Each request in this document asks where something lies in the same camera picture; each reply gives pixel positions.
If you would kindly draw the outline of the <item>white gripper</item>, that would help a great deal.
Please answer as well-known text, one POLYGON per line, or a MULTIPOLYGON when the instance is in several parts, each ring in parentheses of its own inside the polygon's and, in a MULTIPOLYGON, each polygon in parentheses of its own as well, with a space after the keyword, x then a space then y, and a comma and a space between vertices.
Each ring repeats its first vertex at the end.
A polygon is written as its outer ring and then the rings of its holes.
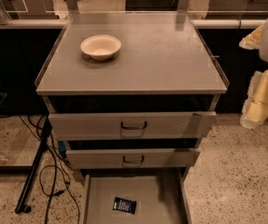
MULTIPOLYGON (((259 49, 261 46, 261 31, 259 26, 239 42, 243 49, 259 49)), ((240 124, 247 129, 255 129, 261 126, 268 118, 268 70, 261 74, 261 78, 253 101, 246 100, 242 109, 240 124)))

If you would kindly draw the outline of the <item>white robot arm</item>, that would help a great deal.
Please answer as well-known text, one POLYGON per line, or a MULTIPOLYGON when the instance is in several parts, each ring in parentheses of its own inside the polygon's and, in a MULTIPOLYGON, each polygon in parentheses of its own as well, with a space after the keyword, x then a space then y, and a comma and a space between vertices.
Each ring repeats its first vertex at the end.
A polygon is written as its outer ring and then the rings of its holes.
MULTIPOLYGON (((239 47, 243 49, 257 49, 260 58, 268 62, 268 19, 252 33, 244 37, 239 47)), ((248 129, 262 125, 268 118, 268 69, 264 72, 256 71, 250 80, 247 99, 242 108, 240 124, 248 129)))

